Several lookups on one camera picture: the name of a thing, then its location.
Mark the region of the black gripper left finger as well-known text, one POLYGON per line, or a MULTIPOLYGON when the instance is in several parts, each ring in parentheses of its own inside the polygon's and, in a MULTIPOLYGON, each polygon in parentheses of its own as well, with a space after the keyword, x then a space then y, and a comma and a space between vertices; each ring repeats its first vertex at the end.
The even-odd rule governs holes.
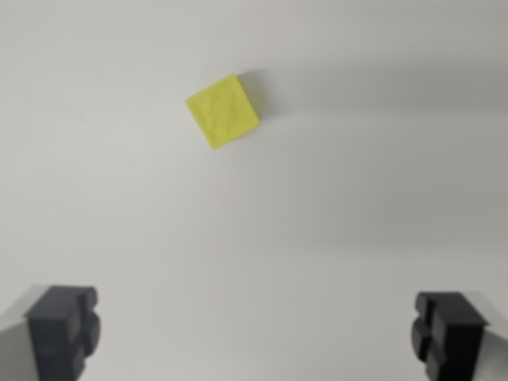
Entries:
POLYGON ((98 347, 92 286, 39 284, 1 312, 2 380, 78 380, 98 347))

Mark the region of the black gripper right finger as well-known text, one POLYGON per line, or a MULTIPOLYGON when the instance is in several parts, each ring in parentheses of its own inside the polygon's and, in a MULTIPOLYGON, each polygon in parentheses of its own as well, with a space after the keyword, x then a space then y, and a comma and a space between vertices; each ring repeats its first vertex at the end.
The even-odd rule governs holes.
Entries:
POLYGON ((421 291, 411 327, 429 380, 506 380, 507 315, 478 291, 421 291))

